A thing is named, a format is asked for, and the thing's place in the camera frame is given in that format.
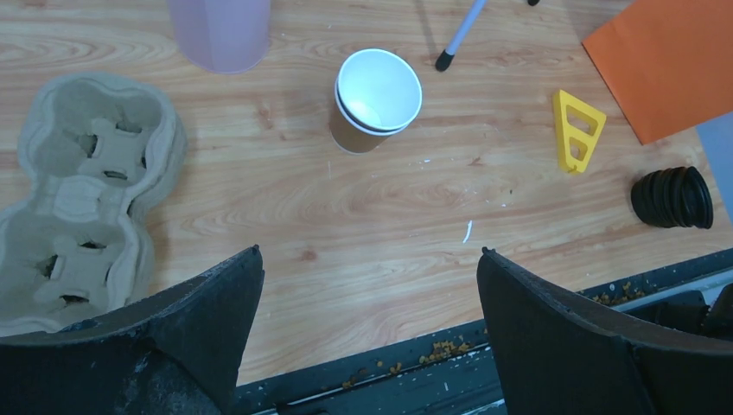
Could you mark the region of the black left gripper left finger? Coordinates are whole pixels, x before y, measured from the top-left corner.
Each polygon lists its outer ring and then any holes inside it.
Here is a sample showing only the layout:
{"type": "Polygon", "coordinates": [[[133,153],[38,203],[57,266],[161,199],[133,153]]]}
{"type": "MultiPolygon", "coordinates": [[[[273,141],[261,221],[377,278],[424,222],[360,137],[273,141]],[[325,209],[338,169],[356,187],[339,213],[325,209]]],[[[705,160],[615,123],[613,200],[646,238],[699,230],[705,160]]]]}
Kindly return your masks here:
{"type": "Polygon", "coordinates": [[[4,337],[2,413],[230,413],[264,280],[251,246],[121,309],[4,337]]]}

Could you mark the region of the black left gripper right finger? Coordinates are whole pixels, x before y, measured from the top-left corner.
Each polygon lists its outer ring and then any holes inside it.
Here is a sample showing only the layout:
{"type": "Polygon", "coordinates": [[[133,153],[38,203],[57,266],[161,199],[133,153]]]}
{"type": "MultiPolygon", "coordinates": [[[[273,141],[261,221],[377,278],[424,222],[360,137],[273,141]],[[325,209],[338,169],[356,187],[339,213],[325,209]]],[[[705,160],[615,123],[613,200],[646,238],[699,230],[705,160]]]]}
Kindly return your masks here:
{"type": "Polygon", "coordinates": [[[476,272],[511,414],[729,414],[732,288],[642,315],[544,280],[491,249],[476,272]]]}

